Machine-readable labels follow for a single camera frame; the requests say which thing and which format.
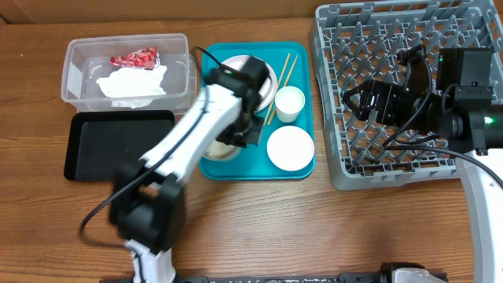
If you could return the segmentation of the red snack wrapper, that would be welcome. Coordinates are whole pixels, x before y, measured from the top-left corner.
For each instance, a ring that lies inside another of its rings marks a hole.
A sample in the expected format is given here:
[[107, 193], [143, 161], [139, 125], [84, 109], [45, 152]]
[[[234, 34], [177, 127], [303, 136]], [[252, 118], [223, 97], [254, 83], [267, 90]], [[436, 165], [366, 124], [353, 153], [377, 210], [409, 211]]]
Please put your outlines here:
[[126, 56], [111, 57], [112, 65], [123, 68], [142, 68], [153, 70], [160, 64], [157, 48], [149, 47], [129, 53]]

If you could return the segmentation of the pink small bowl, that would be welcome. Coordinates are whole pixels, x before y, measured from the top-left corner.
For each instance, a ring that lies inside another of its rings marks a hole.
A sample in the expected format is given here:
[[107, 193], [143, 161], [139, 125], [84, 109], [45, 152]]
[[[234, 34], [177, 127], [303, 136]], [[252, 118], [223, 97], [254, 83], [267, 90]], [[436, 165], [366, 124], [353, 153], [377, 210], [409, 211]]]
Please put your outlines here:
[[284, 126], [268, 138], [266, 153], [270, 161], [283, 171], [299, 171], [314, 158], [313, 138], [302, 128]]

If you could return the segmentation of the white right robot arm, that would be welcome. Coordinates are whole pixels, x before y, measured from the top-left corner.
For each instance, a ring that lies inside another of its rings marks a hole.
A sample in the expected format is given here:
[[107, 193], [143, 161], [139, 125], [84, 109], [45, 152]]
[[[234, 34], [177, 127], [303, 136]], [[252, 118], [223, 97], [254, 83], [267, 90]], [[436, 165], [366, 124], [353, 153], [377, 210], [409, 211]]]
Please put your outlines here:
[[376, 112], [377, 122], [396, 134], [419, 131], [422, 139], [386, 140], [386, 150], [441, 153], [455, 162], [467, 199], [474, 252], [474, 280], [502, 280], [502, 107], [491, 102], [489, 48], [443, 48], [437, 74], [426, 49], [400, 50], [407, 68], [403, 85], [368, 79], [343, 95], [362, 121]]

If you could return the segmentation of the grey-green bowl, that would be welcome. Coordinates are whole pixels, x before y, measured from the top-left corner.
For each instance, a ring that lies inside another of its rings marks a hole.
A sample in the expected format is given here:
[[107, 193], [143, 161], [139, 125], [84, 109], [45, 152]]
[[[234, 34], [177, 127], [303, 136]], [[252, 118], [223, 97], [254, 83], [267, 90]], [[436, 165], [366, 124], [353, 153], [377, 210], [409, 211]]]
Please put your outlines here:
[[236, 157], [241, 151], [241, 147], [227, 145], [223, 142], [214, 140], [207, 148], [203, 157], [213, 161], [228, 161]]

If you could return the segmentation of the white paper cup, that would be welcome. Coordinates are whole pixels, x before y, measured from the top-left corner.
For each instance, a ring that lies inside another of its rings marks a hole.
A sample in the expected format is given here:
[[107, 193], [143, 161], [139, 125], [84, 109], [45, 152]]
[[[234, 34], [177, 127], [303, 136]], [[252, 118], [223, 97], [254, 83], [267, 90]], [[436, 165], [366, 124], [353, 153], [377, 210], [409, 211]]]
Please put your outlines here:
[[276, 115], [283, 123], [293, 122], [305, 105], [305, 96], [301, 89], [286, 86], [275, 95]]

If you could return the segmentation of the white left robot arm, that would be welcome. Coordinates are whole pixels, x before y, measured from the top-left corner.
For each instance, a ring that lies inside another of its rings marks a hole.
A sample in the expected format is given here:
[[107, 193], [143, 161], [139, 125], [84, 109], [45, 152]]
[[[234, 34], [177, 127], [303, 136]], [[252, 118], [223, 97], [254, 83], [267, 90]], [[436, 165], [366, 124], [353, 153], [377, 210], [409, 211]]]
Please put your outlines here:
[[184, 187], [213, 142], [239, 148], [259, 144], [264, 119], [256, 111], [269, 74], [257, 57], [248, 57], [239, 69], [213, 68], [178, 124], [117, 173], [108, 219], [131, 252], [133, 282], [175, 280], [171, 249], [185, 223]]

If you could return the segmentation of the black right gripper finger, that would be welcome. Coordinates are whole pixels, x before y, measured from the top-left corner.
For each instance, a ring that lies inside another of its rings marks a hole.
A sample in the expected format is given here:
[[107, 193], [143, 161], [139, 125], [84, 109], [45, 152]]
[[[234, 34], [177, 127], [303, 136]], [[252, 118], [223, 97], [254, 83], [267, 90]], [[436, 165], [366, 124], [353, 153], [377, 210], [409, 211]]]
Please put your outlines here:
[[[373, 81], [365, 81], [357, 87], [348, 90], [343, 95], [343, 102], [357, 118], [368, 118], [373, 109]], [[359, 102], [355, 104], [351, 97], [359, 96]]]
[[367, 122], [367, 123], [381, 123], [382, 112], [376, 110], [361, 110], [355, 113], [355, 116], [358, 120]]

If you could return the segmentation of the white napkin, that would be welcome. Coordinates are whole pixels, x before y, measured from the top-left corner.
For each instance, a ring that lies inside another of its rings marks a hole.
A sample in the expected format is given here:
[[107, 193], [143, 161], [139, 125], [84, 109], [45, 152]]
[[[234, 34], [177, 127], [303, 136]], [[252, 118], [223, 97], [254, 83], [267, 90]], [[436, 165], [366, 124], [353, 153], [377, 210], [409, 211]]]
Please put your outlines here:
[[165, 95], [160, 84], [166, 71], [163, 65], [153, 70], [120, 68], [109, 77], [99, 78], [97, 84], [106, 97], [113, 98], [112, 107], [141, 108], [150, 105], [152, 99], [130, 98]]

